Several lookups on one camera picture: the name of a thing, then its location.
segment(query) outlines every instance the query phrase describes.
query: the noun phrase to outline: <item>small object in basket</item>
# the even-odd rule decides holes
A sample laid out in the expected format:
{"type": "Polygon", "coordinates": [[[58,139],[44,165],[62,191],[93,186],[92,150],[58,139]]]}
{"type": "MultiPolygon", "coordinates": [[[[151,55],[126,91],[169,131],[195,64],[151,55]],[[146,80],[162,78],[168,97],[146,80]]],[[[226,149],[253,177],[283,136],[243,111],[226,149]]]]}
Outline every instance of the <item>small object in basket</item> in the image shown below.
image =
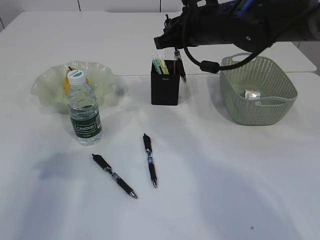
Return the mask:
{"type": "Polygon", "coordinates": [[[245,99],[254,100],[254,99],[260,99],[261,92],[259,90],[245,90],[245,99]]]}

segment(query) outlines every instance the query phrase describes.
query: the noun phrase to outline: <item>white table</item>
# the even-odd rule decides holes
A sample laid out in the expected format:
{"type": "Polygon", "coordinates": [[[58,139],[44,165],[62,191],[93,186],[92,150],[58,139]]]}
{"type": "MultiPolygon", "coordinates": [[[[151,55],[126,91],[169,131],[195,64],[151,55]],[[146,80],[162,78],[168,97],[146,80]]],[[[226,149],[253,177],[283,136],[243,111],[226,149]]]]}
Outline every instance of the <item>white table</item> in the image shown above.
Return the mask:
{"type": "Polygon", "coordinates": [[[40,109],[31,81],[1,76],[1,239],[318,240],[320,79],[288,75],[299,97],[282,121],[263,127],[230,121],[217,75],[188,76],[178,106],[151,105],[148,76],[118,77],[121,94],[109,96],[118,102],[100,108],[104,136],[91,147],[73,141],[69,116],[40,109]]]}
{"type": "MultiPolygon", "coordinates": [[[[70,61],[99,62],[119,76],[150,75],[154,37],[163,33],[164,20],[165,13],[24,12],[0,34],[0,75],[14,72],[33,81],[46,69],[70,61]]],[[[220,62],[243,51],[213,45],[191,52],[198,60],[220,62]]],[[[290,42],[276,43],[262,55],[285,72],[317,69],[290,42]]],[[[187,74],[203,74],[184,53],[182,57],[187,74]]]]}

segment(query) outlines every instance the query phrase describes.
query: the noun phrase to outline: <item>white wall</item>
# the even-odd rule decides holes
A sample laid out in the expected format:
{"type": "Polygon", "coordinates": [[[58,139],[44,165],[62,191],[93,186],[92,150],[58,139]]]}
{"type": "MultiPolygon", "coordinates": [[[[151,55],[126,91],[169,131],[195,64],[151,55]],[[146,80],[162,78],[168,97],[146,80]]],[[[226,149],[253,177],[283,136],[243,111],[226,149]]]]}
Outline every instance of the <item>white wall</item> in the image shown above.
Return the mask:
{"type": "Polygon", "coordinates": [[[160,12],[160,0],[79,0],[82,11],[160,12]]]}
{"type": "Polygon", "coordinates": [[[299,50],[317,67],[316,74],[320,75],[320,41],[302,41],[299,50]]]}
{"type": "Polygon", "coordinates": [[[1,31],[4,29],[4,27],[2,26],[2,19],[1,19],[1,17],[0,17],[0,33],[1,33],[1,31]]]}
{"type": "MultiPolygon", "coordinates": [[[[225,3],[231,0],[218,0],[218,2],[225,3]]],[[[181,0],[161,0],[161,10],[162,12],[177,12],[181,11],[183,7],[181,0]]]]}
{"type": "Polygon", "coordinates": [[[0,0],[0,18],[5,27],[26,11],[79,11],[79,7],[77,0],[0,0]]]}

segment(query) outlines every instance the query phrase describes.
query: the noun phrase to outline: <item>water bottle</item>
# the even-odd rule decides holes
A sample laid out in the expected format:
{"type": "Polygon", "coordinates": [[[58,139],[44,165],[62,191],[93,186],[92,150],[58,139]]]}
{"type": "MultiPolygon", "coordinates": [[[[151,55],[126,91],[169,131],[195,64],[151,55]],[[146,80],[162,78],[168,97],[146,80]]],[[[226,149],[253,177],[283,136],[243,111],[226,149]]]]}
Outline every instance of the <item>water bottle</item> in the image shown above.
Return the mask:
{"type": "Polygon", "coordinates": [[[82,145],[96,144],[103,131],[95,93],[86,83],[83,71],[70,71],[67,78],[70,83],[68,107],[76,138],[82,145]]]}

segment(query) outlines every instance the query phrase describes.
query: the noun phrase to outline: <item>plastic basket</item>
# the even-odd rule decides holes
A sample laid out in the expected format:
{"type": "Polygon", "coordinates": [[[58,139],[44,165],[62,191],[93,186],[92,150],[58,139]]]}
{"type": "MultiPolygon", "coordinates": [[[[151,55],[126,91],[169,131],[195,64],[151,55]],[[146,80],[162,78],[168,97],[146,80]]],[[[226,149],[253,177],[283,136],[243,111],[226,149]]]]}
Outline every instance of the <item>plastic basket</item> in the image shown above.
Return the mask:
{"type": "MultiPolygon", "coordinates": [[[[240,53],[226,57],[222,66],[237,63],[240,53]]],[[[271,59],[258,56],[248,64],[221,71],[220,89],[223,102],[232,119],[241,125],[265,126],[280,121],[298,97],[285,72],[271,59]],[[245,90],[259,90],[260,99],[246,99],[245,90]]]]}

